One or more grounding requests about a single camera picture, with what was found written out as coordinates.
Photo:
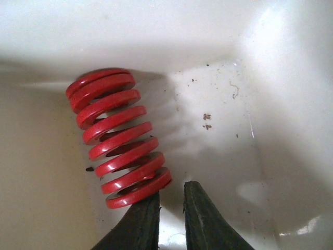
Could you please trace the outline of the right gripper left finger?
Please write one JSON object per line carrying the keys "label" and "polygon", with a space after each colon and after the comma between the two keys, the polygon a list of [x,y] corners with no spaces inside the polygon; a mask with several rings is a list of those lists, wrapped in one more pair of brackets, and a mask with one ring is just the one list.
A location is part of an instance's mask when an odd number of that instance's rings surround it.
{"label": "right gripper left finger", "polygon": [[130,206],[119,223],[93,249],[158,249],[160,195]]}

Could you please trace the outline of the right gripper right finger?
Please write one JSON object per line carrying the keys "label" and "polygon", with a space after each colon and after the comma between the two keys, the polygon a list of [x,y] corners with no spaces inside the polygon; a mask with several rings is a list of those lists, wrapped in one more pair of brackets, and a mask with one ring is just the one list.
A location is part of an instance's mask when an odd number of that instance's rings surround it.
{"label": "right gripper right finger", "polygon": [[199,182],[184,184],[187,249],[253,249],[222,217]]}

